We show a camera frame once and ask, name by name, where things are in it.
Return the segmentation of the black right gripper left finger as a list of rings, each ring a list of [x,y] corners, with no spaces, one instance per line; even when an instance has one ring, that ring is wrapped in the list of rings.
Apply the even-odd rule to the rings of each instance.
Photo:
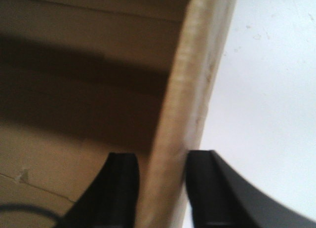
[[[139,186],[136,155],[110,153],[93,182],[59,222],[59,227],[134,227]]]

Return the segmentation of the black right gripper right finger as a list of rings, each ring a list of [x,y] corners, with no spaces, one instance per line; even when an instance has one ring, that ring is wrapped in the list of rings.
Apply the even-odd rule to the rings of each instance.
[[[273,200],[216,151],[189,151],[186,189],[196,228],[314,228],[315,222]]]

